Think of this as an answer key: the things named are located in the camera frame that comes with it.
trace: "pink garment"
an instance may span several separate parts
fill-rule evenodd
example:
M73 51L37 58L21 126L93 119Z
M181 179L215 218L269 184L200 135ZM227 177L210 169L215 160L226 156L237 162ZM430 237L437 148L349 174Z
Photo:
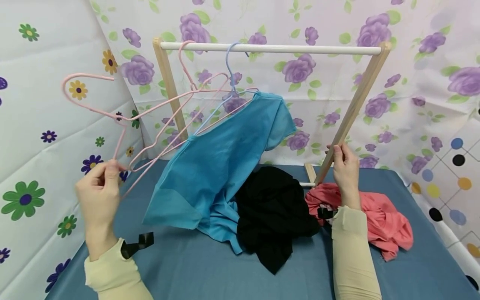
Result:
M396 257L398 247L410 250L413 232L409 221L399 213L384 194L360 192L361 208L367 215L368 241L382 250L385 261ZM342 205L340 189L335 183L319 184L305 197L310 215L317 216L320 204L329 204L335 210Z

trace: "hand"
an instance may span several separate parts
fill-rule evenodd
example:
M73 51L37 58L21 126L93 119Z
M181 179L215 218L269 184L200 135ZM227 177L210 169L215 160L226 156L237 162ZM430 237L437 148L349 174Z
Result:
M113 247L113 219L120 205L119 172L125 170L116 160L97 164L75 185L85 221L85 241L90 260Z
M342 204L360 209L358 157L346 144L334 145L333 178L342 194Z

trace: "yellow flower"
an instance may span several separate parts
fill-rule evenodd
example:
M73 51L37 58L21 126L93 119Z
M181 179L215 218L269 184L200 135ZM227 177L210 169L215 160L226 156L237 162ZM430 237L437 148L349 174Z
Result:
M134 148L132 146L128 147L127 151L125 152L125 154L128 156L128 157L131 157L133 155L133 150Z
M86 93L88 90L85 88L85 84L81 83L79 80L75 80L75 82L70 82L71 88L68 90L72 94L72 98L77 98L78 100L82 100L82 98L87 98Z
M113 57L112 51L103 51L103 57L102 63L105 65L105 71L110 72L110 75L116 73L118 65L115 61L115 57Z

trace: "wooden clothes rack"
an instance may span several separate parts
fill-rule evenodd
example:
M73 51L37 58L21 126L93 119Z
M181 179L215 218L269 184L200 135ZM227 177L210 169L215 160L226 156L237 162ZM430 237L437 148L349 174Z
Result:
M153 48L155 50L156 59L162 73L165 89L169 99L178 96L175 81L173 80L172 69L168 60L167 50L179 50L182 43L169 43L162 41L157 37L153 40ZM202 50L202 51L221 51L226 52L230 44L207 44L207 43L191 43L183 47L183 50ZM383 67L392 46L390 42L382 42L379 47L345 47L345 46L293 46L293 45L250 45L239 44L231 48L233 52L264 52L264 53L309 53L309 54L361 54L372 55L367 69L363 73L362 81L353 96L353 99L345 113L345 116L338 127L338 131L333 138L332 145L342 144L348 131L352 127L360 108L363 105L370 89L375 82L380 69ZM177 99L170 103L173 113L180 108L180 101ZM175 122L179 132L185 128L185 120L183 113L180 111L175 115ZM180 136L182 140L188 138L187 131ZM333 147L327 152L327 156L323 164L320 166L318 173L315 173L311 164L304 164L310 182L301 183L302 186L314 187L325 179L325 176L333 163Z

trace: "blue t-shirt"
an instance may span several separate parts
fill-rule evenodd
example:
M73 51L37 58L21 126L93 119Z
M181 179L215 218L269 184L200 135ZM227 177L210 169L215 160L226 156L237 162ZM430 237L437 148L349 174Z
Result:
M189 137L158 180L143 223L197 228L214 240L228 240L235 254L241 253L232 198L262 153L295 130L281 96L256 93L235 115Z

